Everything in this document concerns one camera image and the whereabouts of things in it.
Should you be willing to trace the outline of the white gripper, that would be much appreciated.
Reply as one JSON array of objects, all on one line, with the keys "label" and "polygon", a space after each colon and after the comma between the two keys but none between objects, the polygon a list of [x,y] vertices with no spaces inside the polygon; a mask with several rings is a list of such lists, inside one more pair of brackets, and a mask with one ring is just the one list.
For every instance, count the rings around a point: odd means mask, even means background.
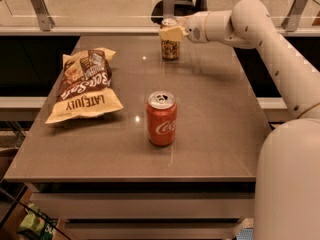
[{"label": "white gripper", "polygon": [[181,42],[187,38],[193,43],[207,43],[206,20],[208,11],[197,12],[192,15],[177,18],[178,26],[163,27],[159,31],[162,40]]}]

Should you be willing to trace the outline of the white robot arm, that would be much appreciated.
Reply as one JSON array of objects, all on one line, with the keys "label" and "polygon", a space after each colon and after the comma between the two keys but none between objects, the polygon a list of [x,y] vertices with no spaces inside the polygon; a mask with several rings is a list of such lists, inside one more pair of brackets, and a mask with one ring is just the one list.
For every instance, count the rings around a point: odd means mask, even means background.
[{"label": "white robot arm", "polygon": [[320,72],[278,33],[259,0],[180,17],[160,38],[258,51],[292,119],[259,154],[254,240],[320,240]]}]

